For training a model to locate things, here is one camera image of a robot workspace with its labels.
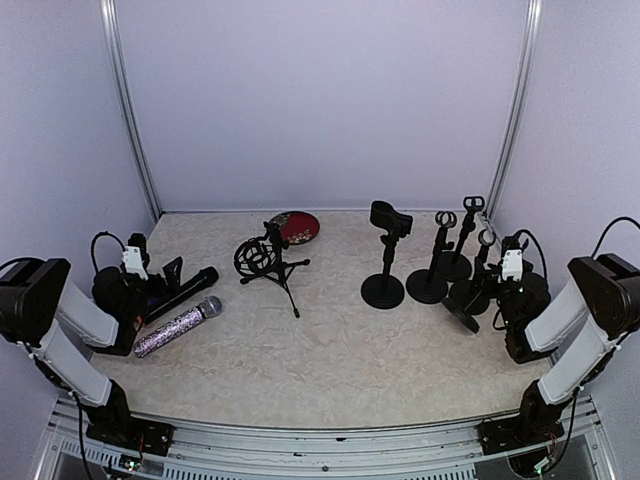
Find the black stand for teal mic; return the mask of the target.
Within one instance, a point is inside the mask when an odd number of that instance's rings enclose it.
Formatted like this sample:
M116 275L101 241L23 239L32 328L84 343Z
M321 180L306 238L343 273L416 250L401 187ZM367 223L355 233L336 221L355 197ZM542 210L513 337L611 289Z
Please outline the black stand for teal mic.
M496 235L488 229L483 229L479 232L478 242L480 249L474 258L472 277L456 281L449 290L448 299L452 300L459 308L465 309L472 316L484 313L489 307L490 300L483 296L482 284L486 262L495 240Z

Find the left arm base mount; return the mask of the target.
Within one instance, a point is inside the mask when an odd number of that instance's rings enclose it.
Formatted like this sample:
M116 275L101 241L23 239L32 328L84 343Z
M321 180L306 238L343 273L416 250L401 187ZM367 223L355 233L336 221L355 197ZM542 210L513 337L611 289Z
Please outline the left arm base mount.
M105 444L166 457L173 439L174 426L169 423L132 417L123 428L91 423L86 435Z

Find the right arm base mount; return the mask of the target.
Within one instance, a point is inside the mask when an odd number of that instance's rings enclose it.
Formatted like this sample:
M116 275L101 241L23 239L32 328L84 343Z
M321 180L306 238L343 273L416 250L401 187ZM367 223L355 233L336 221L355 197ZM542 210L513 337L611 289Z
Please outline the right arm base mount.
M550 441L565 433L560 422L528 428L519 416L482 421L477 426L484 455L493 455Z

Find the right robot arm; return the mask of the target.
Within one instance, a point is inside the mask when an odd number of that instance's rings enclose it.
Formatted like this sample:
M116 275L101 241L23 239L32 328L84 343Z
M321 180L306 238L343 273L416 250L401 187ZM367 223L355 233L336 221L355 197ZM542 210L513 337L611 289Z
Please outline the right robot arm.
M506 309L505 344L518 364L573 340L553 367L525 390L511 433L523 444L546 432L572 397L598 375L621 342L639 329L639 268L616 254L576 257L570 278L535 317Z

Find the aluminium front rail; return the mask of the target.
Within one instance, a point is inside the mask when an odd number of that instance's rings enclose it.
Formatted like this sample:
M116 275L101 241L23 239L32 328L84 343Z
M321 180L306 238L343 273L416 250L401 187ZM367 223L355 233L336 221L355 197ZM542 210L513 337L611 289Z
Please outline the aluminium front rail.
M290 429L172 420L166 456L141 454L128 471L128 450L80 440L77 408L59 399L37 450L31 479L505 479L524 447L486 455L478 427L467 418L423 425L352 429Z

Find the glitter silver-head microphone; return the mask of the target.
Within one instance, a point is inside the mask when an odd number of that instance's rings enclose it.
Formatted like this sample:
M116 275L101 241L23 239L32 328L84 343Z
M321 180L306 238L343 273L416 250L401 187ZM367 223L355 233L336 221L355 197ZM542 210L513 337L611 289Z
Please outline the glitter silver-head microphone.
M223 304L219 297L206 297L196 306L138 340L133 349L135 356L137 358L146 357L201 325L206 320L218 316L222 311Z

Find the aluminium frame post left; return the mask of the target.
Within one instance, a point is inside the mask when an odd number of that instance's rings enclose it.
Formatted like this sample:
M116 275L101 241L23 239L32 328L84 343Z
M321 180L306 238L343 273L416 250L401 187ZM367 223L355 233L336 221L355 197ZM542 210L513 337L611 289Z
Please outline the aluminium frame post left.
M163 209L146 158L133 99L127 78L124 49L119 31L117 5L114 0L101 0L100 13L105 40L115 79L120 109L124 119L127 138L133 154L133 160L143 194L154 222L163 215Z

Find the red floral plate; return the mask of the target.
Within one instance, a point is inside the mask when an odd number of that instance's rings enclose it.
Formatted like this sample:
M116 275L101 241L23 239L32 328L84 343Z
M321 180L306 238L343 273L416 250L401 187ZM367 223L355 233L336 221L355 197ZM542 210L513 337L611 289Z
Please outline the red floral plate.
M279 227L281 237L290 245L302 245L313 240L320 231L320 222L312 214L287 211L275 215L270 223Z

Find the black microphone orange tip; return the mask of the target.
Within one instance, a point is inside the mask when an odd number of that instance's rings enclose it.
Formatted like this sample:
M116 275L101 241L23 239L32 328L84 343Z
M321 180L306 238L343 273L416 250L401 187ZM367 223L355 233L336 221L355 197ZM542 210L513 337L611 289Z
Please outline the black microphone orange tip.
M160 297L158 300L153 300L149 306L149 311L144 320L144 324L151 324L197 293L212 287L218 280L219 273L214 267L210 266L200 270L184 285L181 285L176 293L169 293Z

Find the black stand for orange mic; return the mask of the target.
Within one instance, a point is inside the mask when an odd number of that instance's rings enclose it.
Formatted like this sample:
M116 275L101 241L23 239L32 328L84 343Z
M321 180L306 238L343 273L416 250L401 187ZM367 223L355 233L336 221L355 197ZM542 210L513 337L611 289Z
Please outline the black stand for orange mic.
M450 229L457 225L457 216L452 211L439 211L435 215L438 231L434 240L432 257L427 269L412 272L406 280L406 291L415 301L434 305L441 302L448 293L448 283L438 272L438 263L444 251L451 250L453 241L447 240Z

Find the aluminium frame post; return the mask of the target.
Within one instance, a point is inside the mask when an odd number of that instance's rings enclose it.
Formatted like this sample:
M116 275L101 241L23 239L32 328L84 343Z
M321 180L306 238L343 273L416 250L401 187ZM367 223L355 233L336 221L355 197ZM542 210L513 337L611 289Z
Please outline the aluminium frame post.
M143 194L154 222L163 215L163 209L146 158L133 99L127 78L124 49L119 31L117 5L114 0L101 0L100 13L105 40L115 79L120 109L124 119L127 138L133 154L133 160Z
M528 2L514 93L500 148L498 163L491 183L488 203L486 206L486 218L488 221L494 220L500 198L506 186L508 171L513 158L513 152L529 90L531 72L534 65L535 52L542 20L543 5L544 2L542 0L530 0Z

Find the aluminium frame post right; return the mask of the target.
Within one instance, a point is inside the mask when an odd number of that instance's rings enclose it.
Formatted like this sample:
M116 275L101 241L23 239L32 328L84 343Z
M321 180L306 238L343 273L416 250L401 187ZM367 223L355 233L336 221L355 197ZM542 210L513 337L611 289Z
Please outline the aluminium frame post right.
M528 2L514 93L500 148L498 163L491 183L488 203L486 206L486 218L488 221L494 220L500 198L506 186L508 171L513 158L513 152L529 90L531 72L534 65L535 52L542 20L543 5L544 2L542 0L530 0Z

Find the black tripod mic stand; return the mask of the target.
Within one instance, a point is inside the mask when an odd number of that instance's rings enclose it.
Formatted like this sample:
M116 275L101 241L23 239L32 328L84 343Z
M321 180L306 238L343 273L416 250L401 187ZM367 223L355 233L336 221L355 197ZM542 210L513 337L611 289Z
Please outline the black tripod mic stand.
M267 279L280 286L288 295L293 314L300 317L289 289L288 279L300 266L309 266L310 259L286 262L283 251L289 248L289 242L282 237L280 226L272 222L264 222L265 233L243 242L235 251L234 268L241 276L240 283L247 285L256 279Z

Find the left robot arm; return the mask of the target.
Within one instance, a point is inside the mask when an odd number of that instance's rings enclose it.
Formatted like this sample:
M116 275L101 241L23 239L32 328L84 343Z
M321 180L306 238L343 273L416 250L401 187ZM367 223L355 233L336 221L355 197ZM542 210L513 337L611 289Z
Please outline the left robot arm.
M95 300L71 279L64 258L18 257L1 265L1 335L23 347L51 383L78 399L93 424L121 445L133 443L140 424L124 389L96 369L71 340L98 352L131 353L147 322L149 292L143 280L115 267L100 271Z

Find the black round-base mic stand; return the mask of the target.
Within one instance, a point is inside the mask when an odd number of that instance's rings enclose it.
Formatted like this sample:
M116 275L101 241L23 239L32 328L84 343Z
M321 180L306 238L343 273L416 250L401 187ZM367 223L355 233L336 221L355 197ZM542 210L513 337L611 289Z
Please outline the black round-base mic stand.
M405 297L402 282L391 274L396 246L400 239L411 233L413 217L399 213L385 201L375 200L371 204L370 223L385 233L380 237L384 245L382 272L367 277L361 285L362 299L371 307L390 310L399 306Z

